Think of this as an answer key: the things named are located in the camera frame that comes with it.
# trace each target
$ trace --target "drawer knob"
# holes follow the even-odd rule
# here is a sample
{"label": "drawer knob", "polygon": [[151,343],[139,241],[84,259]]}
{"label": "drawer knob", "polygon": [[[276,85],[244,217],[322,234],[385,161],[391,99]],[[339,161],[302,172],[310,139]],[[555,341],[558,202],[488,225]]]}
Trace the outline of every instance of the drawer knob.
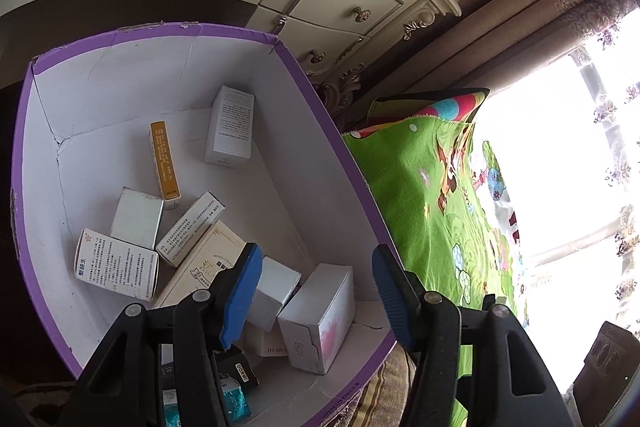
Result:
{"label": "drawer knob", "polygon": [[356,14],[356,22],[364,22],[371,15],[371,10],[363,10],[360,6],[356,6],[353,12]]}
{"label": "drawer knob", "polygon": [[326,57],[326,53],[318,53],[318,50],[316,49],[312,49],[311,51],[309,51],[309,55],[311,55],[312,64],[322,62],[322,60]]}

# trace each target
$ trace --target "cardboard box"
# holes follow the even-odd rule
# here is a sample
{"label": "cardboard box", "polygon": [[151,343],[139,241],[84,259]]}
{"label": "cardboard box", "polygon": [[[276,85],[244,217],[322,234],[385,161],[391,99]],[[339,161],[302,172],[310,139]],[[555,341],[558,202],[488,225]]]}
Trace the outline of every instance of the cardboard box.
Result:
{"label": "cardboard box", "polygon": [[355,313],[351,266],[319,264],[278,316],[291,365],[325,375]]}
{"label": "cardboard box", "polygon": [[161,198],[123,187],[109,235],[153,250],[163,205]]}
{"label": "cardboard box", "polygon": [[154,308],[172,306],[190,293],[208,289],[216,274],[232,267],[246,241],[221,221],[209,228],[156,298]]}
{"label": "cardboard box", "polygon": [[233,378],[247,394],[258,387],[258,379],[254,375],[244,352],[238,346],[231,346],[226,351],[217,351],[214,354],[216,367],[220,378]]}
{"label": "cardboard box", "polygon": [[84,229],[78,240],[74,269],[78,279],[150,301],[158,280],[158,254]]}
{"label": "cardboard box", "polygon": [[247,322],[264,331],[271,331],[299,281],[300,273],[270,257],[264,257],[262,274],[246,316]]}
{"label": "cardboard box", "polygon": [[236,167],[251,157],[254,96],[222,86],[213,103],[204,161]]}
{"label": "cardboard box", "polygon": [[205,192],[158,242],[156,251],[171,266],[177,268],[207,229],[218,220],[223,210],[225,205],[211,192]]}
{"label": "cardboard box", "polygon": [[242,345],[247,352],[251,351],[259,357],[286,357],[287,344],[284,343],[280,326],[276,322],[267,332],[251,323],[244,324]]}
{"label": "cardboard box", "polygon": [[169,137],[166,133],[164,120],[151,124],[149,138],[151,139],[156,177],[160,187],[160,196],[164,200],[164,207],[175,208],[180,200],[180,188],[175,176],[174,162],[171,159]]}

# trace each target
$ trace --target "striped fabric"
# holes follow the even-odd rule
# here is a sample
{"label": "striped fabric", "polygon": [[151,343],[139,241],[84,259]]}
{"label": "striped fabric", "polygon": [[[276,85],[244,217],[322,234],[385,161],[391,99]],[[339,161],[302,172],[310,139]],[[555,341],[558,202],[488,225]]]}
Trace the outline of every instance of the striped fabric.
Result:
{"label": "striped fabric", "polygon": [[400,344],[363,390],[323,427],[392,427],[400,423],[415,364]]}

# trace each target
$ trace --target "sheer curtain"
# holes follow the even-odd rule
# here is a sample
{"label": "sheer curtain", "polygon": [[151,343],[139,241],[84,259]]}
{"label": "sheer curtain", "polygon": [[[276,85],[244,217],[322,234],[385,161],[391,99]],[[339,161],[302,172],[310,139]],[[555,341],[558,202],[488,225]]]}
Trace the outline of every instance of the sheer curtain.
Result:
{"label": "sheer curtain", "polygon": [[[620,309],[623,259],[613,234],[629,194],[606,179],[614,161],[610,145],[569,56],[489,98],[476,121],[500,162],[530,266],[527,332],[564,392],[602,323],[615,322]],[[607,239],[535,266],[546,252],[610,223],[616,226]]]}

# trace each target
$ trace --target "brown object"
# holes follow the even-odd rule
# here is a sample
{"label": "brown object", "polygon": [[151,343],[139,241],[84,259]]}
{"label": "brown object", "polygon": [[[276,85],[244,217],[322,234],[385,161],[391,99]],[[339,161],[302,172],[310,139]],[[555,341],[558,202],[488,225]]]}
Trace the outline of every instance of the brown object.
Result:
{"label": "brown object", "polygon": [[174,162],[171,159],[169,138],[166,135],[164,120],[151,124],[151,142],[162,199],[176,201],[180,198],[180,188],[178,188],[178,180],[175,177]]}
{"label": "brown object", "polygon": [[493,92],[569,53],[620,20],[634,0],[459,0],[462,18],[438,16],[362,73],[346,125],[373,100],[400,92],[481,86]]}
{"label": "brown object", "polygon": [[584,427],[602,423],[639,363],[640,341],[630,331],[604,322],[574,381],[574,398]]}

